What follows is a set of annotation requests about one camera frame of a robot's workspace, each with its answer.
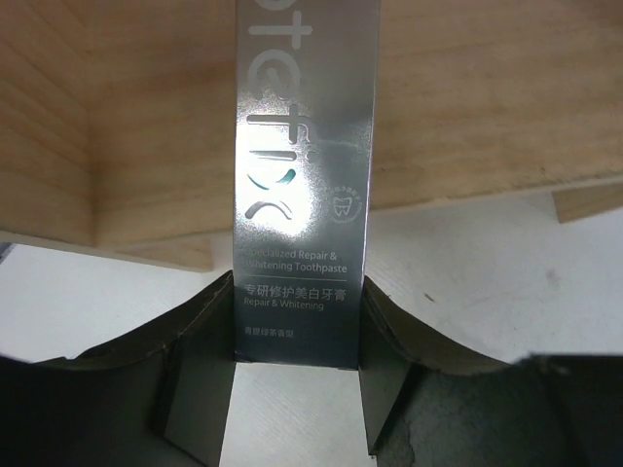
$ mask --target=wooden surface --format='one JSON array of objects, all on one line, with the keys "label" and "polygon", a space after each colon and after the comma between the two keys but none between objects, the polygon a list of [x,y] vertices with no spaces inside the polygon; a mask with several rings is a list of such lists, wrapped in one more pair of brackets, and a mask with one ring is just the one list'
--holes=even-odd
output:
[{"label": "wooden surface", "polygon": [[21,245],[36,246],[51,250],[89,255],[110,260],[129,261],[143,265],[159,266],[163,268],[183,269],[194,272],[212,270],[212,254],[209,238],[177,239],[155,243],[151,246],[141,246],[123,251],[105,250],[82,246],[75,243],[38,238],[33,235],[0,231],[0,242],[18,243]]},{"label": "wooden surface", "polygon": [[[97,240],[232,226],[234,2],[92,12]],[[623,174],[618,0],[383,2],[372,208]]]},{"label": "wooden surface", "polygon": [[561,223],[584,219],[623,206],[623,184],[580,188],[554,193]]},{"label": "wooden surface", "polygon": [[86,38],[62,3],[0,3],[0,230],[92,244]]},{"label": "wooden surface", "polygon": [[[373,209],[623,177],[619,0],[382,9]],[[124,249],[232,227],[234,1],[0,13],[0,229]]]},{"label": "wooden surface", "polygon": [[114,253],[127,256],[130,261],[140,258],[160,266],[183,267],[187,270],[207,271],[212,270],[213,266],[210,240],[206,236],[179,238],[127,250],[116,250]]}]

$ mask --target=circular badge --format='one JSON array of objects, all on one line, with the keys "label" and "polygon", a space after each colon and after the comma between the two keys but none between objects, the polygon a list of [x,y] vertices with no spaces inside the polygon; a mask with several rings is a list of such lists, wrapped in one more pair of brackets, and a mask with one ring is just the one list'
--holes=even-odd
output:
[{"label": "circular badge", "polygon": [[337,224],[347,224],[354,221],[363,209],[363,199],[351,187],[334,187],[331,190],[329,201],[331,220]]}]

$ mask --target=white surface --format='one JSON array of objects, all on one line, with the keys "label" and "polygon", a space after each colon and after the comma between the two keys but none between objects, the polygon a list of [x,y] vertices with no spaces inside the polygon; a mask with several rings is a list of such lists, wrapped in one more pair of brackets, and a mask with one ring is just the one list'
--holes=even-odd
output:
[{"label": "white surface", "polygon": [[[451,338],[507,361],[623,353],[623,211],[560,226],[551,198],[372,216],[367,272]],[[0,353],[75,356],[184,302],[195,274],[19,247],[0,267]],[[372,467],[356,373],[240,365],[223,467]]]}]

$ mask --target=silver toothpaste box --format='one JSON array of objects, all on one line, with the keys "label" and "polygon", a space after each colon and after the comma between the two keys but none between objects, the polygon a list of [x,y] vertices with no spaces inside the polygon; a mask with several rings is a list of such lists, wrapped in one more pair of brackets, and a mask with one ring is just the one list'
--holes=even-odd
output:
[{"label": "silver toothpaste box", "polygon": [[378,0],[238,0],[239,361],[358,362]]}]

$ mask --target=metallic packaging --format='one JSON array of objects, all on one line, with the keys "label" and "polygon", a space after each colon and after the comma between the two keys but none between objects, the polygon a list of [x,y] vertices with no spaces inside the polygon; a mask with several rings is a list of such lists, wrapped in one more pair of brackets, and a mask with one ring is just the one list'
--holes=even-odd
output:
[{"label": "metallic packaging", "polygon": [[356,368],[379,0],[238,0],[241,361]]}]

